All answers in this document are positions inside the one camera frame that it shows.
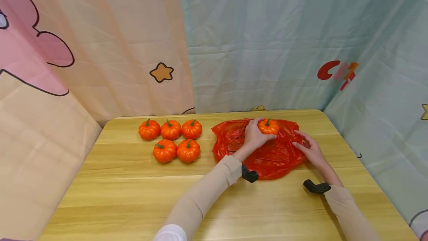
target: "orange pumpkin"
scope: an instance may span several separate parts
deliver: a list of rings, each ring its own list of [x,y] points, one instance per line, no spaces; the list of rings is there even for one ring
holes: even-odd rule
[[[160,135],[163,139],[175,140],[181,135],[181,126],[175,120],[166,120],[160,128]]]
[[[183,140],[177,147],[177,157],[185,163],[196,161],[200,154],[201,147],[192,139]]]
[[[147,119],[138,127],[138,134],[140,134],[141,139],[147,141],[156,139],[160,133],[161,127],[155,120]]]
[[[279,133],[279,125],[275,120],[264,119],[258,123],[259,129],[263,134],[275,134]]]
[[[202,134],[202,125],[196,119],[186,121],[181,126],[181,133],[186,139],[197,139]]]
[[[153,156],[162,164],[168,163],[177,156],[177,145],[168,139],[160,140],[155,144]]]

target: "curtain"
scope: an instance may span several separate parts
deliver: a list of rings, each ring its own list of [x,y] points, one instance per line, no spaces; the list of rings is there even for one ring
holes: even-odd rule
[[[423,241],[428,240],[427,2],[397,4],[376,43],[361,56],[358,78],[324,110]]]
[[[324,110],[428,240],[427,0],[181,0],[197,112]]]
[[[180,0],[0,0],[0,240],[36,240],[101,127],[194,113]]]
[[[36,240],[108,120],[323,110],[428,238],[428,0],[0,0],[0,240]]]
[[[194,108],[180,0],[31,1],[35,29],[60,35],[74,56],[53,70],[101,125]]]

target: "beige sleeve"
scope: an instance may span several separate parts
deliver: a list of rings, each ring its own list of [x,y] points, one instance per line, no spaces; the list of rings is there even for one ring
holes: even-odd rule
[[[324,195],[331,210],[335,213],[347,241],[381,240],[358,209],[347,188],[332,185]]]
[[[192,240],[202,219],[219,198],[242,174],[242,164],[233,156],[225,156],[202,179],[195,183],[175,204],[164,225],[182,227]]]

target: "wood grain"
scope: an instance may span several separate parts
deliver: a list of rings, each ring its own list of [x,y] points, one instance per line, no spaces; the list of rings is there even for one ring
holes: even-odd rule
[[[152,240],[181,194],[215,165],[211,127],[260,116],[295,121],[319,143],[383,240],[416,240],[326,115],[317,110],[150,117],[160,124],[194,118],[202,123],[201,157],[190,165],[177,159],[167,165],[155,161],[152,149],[160,138],[146,142],[137,133],[148,117],[113,119],[39,240]],[[214,204],[194,240],[344,240],[324,197],[302,187],[306,179],[321,181],[307,162],[275,181],[250,184],[240,179]]]

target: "plastic bag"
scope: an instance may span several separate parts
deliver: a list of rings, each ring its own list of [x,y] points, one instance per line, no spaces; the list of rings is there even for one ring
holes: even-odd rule
[[[213,148],[217,162],[225,155],[233,154],[243,145],[245,127],[250,120],[229,120],[211,129],[217,136]],[[278,137],[265,143],[243,162],[248,170],[257,171],[260,180],[281,178],[306,159],[305,155],[292,144],[292,142],[302,143],[302,138],[294,132],[294,129],[299,129],[299,125],[280,119],[276,119],[276,122],[279,125]]]

